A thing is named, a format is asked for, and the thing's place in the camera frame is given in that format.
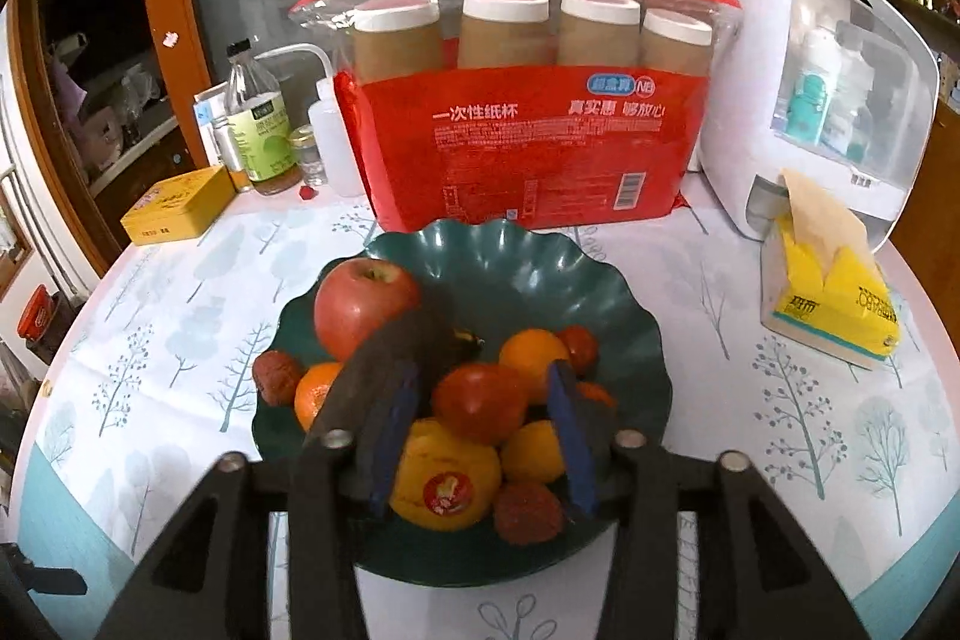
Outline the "yellow tissue pack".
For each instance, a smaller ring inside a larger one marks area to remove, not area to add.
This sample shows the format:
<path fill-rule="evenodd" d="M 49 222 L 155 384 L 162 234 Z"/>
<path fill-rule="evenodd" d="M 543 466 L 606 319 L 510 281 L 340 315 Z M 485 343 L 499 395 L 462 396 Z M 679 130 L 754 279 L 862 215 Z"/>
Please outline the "yellow tissue pack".
<path fill-rule="evenodd" d="M 788 208 L 761 249 L 761 323 L 864 369 L 884 364 L 900 321 L 866 226 L 811 177 L 793 169 L 781 177 Z"/>

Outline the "orange tangerine beside banana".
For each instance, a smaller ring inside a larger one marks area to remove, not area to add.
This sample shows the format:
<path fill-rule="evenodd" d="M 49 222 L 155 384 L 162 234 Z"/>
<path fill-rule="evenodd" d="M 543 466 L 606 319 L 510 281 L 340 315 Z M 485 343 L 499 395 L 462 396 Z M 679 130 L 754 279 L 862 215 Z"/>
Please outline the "orange tangerine beside banana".
<path fill-rule="evenodd" d="M 340 362 L 321 362 L 311 365 L 298 381 L 293 409 L 304 432 L 311 429 L 314 419 L 324 406 L 325 398 L 329 395 L 342 369 L 343 365 Z"/>

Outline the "dark green scalloped plate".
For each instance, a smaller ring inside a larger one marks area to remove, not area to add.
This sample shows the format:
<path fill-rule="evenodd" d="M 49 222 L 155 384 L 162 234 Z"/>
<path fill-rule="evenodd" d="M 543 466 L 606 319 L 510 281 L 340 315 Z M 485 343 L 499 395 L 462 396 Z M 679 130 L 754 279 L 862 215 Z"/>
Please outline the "dark green scalloped plate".
<path fill-rule="evenodd" d="M 364 255 L 407 269 L 420 283 L 418 307 L 436 308 L 480 336 L 477 359 L 493 359 L 526 326 L 585 326 L 599 341 L 592 377 L 617 400 L 617 424 L 661 440 L 672 383 L 658 322 L 617 269 L 584 255 L 568 237 L 508 221 L 467 226 L 444 220 L 413 234 L 382 234 Z M 257 406 L 252 434 L 267 459 L 293 458 L 308 442 L 295 413 L 267 403 Z M 540 572 L 599 539 L 615 520 L 610 512 L 581 515 L 565 498 L 568 521 L 555 539 L 511 546 L 498 537 L 490 515 L 467 530 L 443 533 L 350 500 L 356 566 L 420 587 L 484 587 Z"/>

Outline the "white squeeze bottle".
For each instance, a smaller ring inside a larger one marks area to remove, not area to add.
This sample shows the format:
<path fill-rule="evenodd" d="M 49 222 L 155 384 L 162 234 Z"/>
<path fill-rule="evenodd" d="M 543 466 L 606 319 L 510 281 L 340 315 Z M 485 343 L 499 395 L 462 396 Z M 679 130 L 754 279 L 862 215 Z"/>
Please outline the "white squeeze bottle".
<path fill-rule="evenodd" d="M 257 60 L 270 60 L 297 53 L 309 53 L 319 60 L 322 67 L 322 73 L 316 80 L 316 100 L 309 106 L 308 119 L 320 159 L 324 163 L 327 181 L 339 197 L 361 197 L 364 193 L 363 179 L 359 174 L 347 125 L 335 94 L 335 70 L 331 57 L 314 44 L 288 44 L 259 53 Z"/>

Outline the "white cosmetics storage box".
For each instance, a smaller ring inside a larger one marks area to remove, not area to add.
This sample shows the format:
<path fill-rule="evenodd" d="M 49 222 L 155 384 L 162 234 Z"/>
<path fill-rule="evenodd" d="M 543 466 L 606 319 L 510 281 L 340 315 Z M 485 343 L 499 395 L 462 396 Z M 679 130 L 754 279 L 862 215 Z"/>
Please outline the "white cosmetics storage box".
<path fill-rule="evenodd" d="M 913 190 L 939 67 L 887 0 L 737 0 L 711 76 L 700 164 L 732 224 L 763 239 L 788 208 L 782 174 L 827 188 L 882 247 Z"/>

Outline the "small red lychee on plate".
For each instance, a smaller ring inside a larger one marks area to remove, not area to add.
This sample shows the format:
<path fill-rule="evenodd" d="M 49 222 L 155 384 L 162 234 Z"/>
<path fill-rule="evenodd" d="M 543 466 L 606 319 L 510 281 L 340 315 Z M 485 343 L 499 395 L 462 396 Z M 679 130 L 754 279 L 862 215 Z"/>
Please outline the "small red lychee on plate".
<path fill-rule="evenodd" d="M 578 377 L 587 377 L 599 362 L 599 341 L 583 325 L 569 325 L 556 333 L 568 351 L 569 364 Z"/>

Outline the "small glass jar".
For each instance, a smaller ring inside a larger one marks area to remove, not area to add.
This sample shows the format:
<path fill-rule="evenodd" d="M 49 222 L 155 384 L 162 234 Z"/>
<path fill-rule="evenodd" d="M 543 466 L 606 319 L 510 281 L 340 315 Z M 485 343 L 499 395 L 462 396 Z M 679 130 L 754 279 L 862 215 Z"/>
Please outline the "small glass jar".
<path fill-rule="evenodd" d="M 288 142 L 301 170 L 302 181 L 314 190 L 327 184 L 327 175 L 320 157 L 319 146 L 314 138 L 313 127 L 304 124 L 293 128 L 288 136 Z"/>

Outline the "glass bottle green label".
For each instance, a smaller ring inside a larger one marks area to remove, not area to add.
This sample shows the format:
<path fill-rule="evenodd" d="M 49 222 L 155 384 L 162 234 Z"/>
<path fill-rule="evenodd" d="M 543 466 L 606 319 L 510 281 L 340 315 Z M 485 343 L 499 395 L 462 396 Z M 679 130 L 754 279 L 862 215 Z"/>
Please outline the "glass bottle green label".
<path fill-rule="evenodd" d="M 226 55 L 226 113 L 242 167 L 260 195 L 277 195 L 301 181 L 280 83 L 257 62 L 247 39 L 233 42 Z"/>

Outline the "orange tangerine with stem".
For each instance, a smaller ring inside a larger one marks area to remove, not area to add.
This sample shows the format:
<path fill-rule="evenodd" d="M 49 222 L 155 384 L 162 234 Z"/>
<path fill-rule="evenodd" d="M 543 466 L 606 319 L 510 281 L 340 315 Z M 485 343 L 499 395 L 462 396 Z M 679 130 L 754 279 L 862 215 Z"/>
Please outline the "orange tangerine with stem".
<path fill-rule="evenodd" d="M 565 343 L 544 328 L 517 331 L 503 342 L 498 362 L 523 377 L 530 404 L 545 404 L 548 398 L 548 370 L 557 360 L 568 360 Z"/>

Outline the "small red tomato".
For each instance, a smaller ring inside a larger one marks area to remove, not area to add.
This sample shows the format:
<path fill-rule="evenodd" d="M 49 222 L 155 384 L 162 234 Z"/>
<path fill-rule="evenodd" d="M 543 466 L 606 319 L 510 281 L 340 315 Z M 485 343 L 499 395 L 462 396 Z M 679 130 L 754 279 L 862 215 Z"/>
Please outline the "small red tomato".
<path fill-rule="evenodd" d="M 583 398 L 605 404 L 605 406 L 608 406 L 610 409 L 617 408 L 617 400 L 613 398 L 612 393 L 605 390 L 600 383 L 596 383 L 595 381 L 578 381 L 576 388 L 578 388 L 578 393 Z"/>

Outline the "yellow orange with sticker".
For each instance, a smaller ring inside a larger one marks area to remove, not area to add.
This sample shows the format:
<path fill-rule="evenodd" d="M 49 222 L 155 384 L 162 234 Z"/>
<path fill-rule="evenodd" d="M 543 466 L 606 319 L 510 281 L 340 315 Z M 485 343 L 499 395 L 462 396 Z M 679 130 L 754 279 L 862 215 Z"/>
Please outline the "yellow orange with sticker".
<path fill-rule="evenodd" d="M 483 520 L 500 486 L 493 447 L 456 437 L 428 417 L 410 427 L 389 507 L 412 525 L 452 533 Z"/>

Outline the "red paper cup package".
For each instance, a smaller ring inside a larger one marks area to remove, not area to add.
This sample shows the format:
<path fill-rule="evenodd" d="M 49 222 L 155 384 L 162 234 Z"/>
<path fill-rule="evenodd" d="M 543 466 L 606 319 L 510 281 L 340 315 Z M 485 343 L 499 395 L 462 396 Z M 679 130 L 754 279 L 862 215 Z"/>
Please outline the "red paper cup package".
<path fill-rule="evenodd" d="M 737 0 L 299 0 L 377 219 L 670 213 Z"/>

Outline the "white blue medicine box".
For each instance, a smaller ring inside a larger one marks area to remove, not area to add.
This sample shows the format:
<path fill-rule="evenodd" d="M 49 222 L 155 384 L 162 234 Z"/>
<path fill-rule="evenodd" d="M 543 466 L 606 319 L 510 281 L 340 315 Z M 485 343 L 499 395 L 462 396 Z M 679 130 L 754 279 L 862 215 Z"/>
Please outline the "white blue medicine box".
<path fill-rule="evenodd" d="M 228 113 L 226 85 L 220 83 L 197 92 L 194 96 L 194 117 L 199 127 L 203 151 L 210 166 L 228 164 Z"/>

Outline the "small orange tangerine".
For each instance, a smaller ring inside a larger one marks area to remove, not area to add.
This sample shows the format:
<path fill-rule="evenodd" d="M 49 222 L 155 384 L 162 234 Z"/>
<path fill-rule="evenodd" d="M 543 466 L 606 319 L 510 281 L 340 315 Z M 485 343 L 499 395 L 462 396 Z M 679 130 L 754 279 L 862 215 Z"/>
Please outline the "small orange tangerine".
<path fill-rule="evenodd" d="M 550 420 L 534 420 L 506 440 L 501 448 L 501 471 L 509 481 L 542 484 L 566 473 L 560 440 Z"/>

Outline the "yellow flat box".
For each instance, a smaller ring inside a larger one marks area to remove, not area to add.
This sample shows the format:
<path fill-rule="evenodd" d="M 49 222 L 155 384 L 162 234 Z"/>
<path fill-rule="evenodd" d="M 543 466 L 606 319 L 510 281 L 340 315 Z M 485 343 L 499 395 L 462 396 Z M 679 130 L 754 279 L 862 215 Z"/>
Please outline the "yellow flat box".
<path fill-rule="evenodd" d="M 223 166 L 192 170 L 156 182 L 121 218 L 139 247 L 197 239 L 236 197 Z"/>

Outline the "red apple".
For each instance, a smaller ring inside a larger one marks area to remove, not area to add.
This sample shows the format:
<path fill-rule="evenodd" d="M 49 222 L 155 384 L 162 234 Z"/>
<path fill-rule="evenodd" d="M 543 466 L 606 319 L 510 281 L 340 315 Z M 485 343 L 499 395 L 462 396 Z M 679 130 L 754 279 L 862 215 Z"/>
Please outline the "red apple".
<path fill-rule="evenodd" d="M 386 260 L 339 263 L 320 281 L 314 298 L 314 331 L 325 353 L 345 362 L 377 328 L 421 301 L 420 283 Z"/>

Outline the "dark red lychee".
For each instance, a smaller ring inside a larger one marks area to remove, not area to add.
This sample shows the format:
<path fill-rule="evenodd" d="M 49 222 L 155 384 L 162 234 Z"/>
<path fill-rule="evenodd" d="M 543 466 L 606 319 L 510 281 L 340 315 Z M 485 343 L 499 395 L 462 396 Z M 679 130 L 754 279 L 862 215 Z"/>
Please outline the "dark red lychee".
<path fill-rule="evenodd" d="M 268 349 L 252 362 L 252 378 L 257 392 L 270 406 L 291 406 L 296 387 L 306 369 L 296 357 L 280 349 Z"/>

